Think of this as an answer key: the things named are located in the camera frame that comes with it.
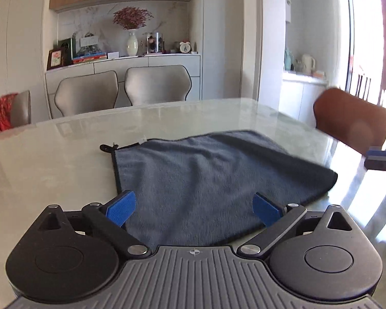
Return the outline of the blue grey microfibre towel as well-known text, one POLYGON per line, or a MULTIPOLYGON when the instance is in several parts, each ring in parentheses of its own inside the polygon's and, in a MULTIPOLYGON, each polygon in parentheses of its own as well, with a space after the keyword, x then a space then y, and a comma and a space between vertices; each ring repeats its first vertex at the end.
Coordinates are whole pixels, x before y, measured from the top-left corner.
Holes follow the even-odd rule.
POLYGON ((149 248, 228 243, 265 226, 253 213, 256 193, 284 206, 305 205, 337 181, 331 169, 291 156, 255 131, 101 150, 112 157, 117 189, 136 195, 125 228, 149 248))

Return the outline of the brown leather chair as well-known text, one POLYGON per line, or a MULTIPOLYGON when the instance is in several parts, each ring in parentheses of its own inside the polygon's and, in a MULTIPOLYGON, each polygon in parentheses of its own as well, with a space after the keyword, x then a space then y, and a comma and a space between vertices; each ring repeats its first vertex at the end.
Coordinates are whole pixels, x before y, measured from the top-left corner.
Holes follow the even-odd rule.
POLYGON ((338 88, 330 88, 313 104, 316 129, 362 155, 386 141, 386 108, 338 88))

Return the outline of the white kettle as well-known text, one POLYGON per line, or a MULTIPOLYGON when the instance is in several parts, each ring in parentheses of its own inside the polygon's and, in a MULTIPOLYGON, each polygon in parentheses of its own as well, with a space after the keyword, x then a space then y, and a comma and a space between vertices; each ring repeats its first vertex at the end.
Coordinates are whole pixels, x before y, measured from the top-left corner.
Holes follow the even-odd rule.
POLYGON ((316 71, 316 59, 313 56, 309 54, 303 54, 301 57, 301 63, 302 73, 311 75, 314 71, 316 71))

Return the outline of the grey chair left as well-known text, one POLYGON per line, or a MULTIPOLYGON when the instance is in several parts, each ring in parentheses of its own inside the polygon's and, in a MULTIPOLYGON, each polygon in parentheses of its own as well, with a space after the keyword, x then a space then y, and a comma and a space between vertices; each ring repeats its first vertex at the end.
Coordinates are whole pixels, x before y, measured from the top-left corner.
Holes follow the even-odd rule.
POLYGON ((56 90, 54 101, 63 116, 113 109, 118 97, 115 71, 65 78, 56 90))

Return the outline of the grey chair right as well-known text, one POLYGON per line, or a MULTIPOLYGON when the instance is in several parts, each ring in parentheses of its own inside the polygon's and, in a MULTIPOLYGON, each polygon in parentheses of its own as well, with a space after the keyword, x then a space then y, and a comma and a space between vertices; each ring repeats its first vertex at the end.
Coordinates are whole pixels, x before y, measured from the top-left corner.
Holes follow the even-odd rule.
POLYGON ((134 67, 125 75, 124 88, 132 106, 185 101, 192 88, 182 65, 134 67))

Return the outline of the grey chair with red cloth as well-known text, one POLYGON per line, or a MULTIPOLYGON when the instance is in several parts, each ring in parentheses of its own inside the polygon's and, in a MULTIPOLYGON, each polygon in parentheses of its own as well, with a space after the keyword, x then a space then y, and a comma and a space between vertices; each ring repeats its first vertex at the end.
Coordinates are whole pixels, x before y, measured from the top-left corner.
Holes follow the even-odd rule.
POLYGON ((10 110, 10 123, 13 128, 31 124, 30 92, 18 93, 13 100, 10 110))

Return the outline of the red patterned cloth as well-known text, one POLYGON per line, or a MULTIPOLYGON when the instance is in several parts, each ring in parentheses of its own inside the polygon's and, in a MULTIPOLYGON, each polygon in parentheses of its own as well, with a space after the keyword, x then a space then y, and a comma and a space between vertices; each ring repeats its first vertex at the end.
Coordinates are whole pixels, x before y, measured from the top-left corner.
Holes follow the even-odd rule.
POLYGON ((11 109, 18 93, 9 93, 0 97, 0 132, 12 128, 11 109))

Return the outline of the stack of books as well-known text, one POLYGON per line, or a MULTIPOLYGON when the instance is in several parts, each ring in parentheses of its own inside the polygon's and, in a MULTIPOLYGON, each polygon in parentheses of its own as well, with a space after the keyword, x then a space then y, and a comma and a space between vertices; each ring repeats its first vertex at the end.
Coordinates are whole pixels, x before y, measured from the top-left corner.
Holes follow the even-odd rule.
POLYGON ((106 52, 97 52, 95 54, 88 54, 81 57, 76 57, 72 59, 73 64, 83 64, 85 62, 96 61, 100 59, 107 59, 106 52))

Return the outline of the glass jar on sideboard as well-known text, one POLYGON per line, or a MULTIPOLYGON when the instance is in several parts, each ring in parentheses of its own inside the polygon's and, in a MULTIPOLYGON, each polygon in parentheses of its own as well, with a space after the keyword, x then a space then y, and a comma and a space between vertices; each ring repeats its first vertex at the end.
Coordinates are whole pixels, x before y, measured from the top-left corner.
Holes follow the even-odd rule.
POLYGON ((146 54, 162 54, 164 52, 164 40, 160 32, 145 33, 146 54))

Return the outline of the small alarm clock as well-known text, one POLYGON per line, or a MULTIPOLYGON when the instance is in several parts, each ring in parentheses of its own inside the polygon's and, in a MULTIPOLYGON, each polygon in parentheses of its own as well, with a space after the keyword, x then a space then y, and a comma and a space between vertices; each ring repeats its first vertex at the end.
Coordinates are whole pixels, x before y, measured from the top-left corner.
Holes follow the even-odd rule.
POLYGON ((192 51, 191 42, 189 41, 181 41, 179 43, 179 50, 182 54, 188 54, 192 51))

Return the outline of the white vase with red flowers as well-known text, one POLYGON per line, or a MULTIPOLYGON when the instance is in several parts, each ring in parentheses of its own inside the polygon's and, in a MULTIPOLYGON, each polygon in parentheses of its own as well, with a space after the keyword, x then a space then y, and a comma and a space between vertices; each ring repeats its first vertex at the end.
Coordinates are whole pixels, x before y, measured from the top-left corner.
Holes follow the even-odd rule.
POLYGON ((113 23, 128 31, 126 51, 129 57, 136 57, 138 53, 138 40, 136 30, 146 26, 148 20, 153 19, 153 14, 145 8, 126 6, 113 14, 113 23))

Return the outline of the dark picture frame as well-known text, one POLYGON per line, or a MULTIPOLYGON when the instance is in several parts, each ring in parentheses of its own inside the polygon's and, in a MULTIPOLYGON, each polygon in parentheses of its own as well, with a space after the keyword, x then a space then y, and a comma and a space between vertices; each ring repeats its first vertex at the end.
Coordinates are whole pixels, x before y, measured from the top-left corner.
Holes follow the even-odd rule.
POLYGON ((63 67, 65 65, 65 49, 57 48, 49 52, 47 71, 63 67))

